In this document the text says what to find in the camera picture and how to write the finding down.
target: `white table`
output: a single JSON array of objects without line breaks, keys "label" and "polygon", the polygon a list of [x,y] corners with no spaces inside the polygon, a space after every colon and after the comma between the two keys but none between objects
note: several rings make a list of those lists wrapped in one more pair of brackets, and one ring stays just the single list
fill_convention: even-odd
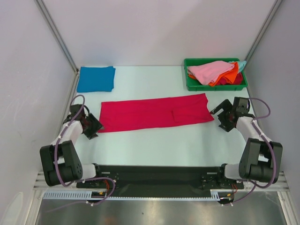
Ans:
[{"label": "white table", "polygon": [[[101,102],[165,98],[200,94],[186,88],[183,67],[115,67],[112,92],[84,93],[85,104],[99,118]],[[207,91],[208,109],[224,99],[233,103],[235,96],[248,97],[242,91]],[[238,163],[244,151],[242,135],[229,133],[213,122],[171,128],[102,133],[88,140],[81,135],[75,145],[83,164],[155,165],[155,166],[221,166]]]}]

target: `blue cloth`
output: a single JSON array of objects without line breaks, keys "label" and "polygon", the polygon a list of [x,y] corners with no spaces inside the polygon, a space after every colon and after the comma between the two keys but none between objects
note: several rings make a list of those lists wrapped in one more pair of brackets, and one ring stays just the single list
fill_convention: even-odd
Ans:
[{"label": "blue cloth", "polygon": [[81,67],[77,92],[112,91],[114,67]]},{"label": "blue cloth", "polygon": [[245,65],[247,64],[247,61],[237,61],[238,65],[239,65],[239,71],[238,73],[242,72],[242,70],[244,69]]}]

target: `gray floor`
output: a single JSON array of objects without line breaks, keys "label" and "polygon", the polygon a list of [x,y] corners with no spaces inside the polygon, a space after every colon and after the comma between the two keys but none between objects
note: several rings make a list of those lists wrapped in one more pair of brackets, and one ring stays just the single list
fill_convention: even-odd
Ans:
[{"label": "gray floor", "polygon": [[[236,198],[244,195],[238,193]],[[46,212],[70,203],[43,200],[36,225],[285,225],[276,192],[255,192],[231,206],[217,202],[117,201],[95,207],[76,204]]]}]

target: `green bin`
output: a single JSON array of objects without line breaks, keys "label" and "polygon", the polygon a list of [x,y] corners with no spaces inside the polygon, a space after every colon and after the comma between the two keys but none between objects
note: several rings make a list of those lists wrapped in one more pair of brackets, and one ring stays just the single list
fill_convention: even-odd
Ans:
[{"label": "green bin", "polygon": [[243,81],[240,85],[218,85],[211,87],[209,85],[202,85],[199,81],[194,80],[188,76],[188,67],[190,66],[200,66],[206,63],[214,62],[214,61],[239,61],[237,58],[211,58],[211,59],[185,59],[184,60],[184,71],[186,75],[187,89],[189,91],[207,91],[207,90],[242,90],[243,88],[248,86],[244,71],[242,71]]}]

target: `dark red cloth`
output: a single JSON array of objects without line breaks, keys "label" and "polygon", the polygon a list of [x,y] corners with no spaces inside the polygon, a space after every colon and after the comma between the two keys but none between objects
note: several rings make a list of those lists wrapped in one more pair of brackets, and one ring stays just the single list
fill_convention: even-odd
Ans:
[{"label": "dark red cloth", "polygon": [[205,94],[146,100],[102,102],[99,133],[167,128],[214,120]]},{"label": "dark red cloth", "polygon": [[227,80],[226,80],[225,78],[222,77],[222,78],[218,81],[218,83],[217,83],[216,85],[226,85],[226,84],[229,84],[229,85],[240,85],[240,84],[242,83],[242,81],[243,81],[243,75],[242,75],[242,73],[238,73],[238,74],[236,75],[236,78],[235,78],[233,84],[227,83]]}]

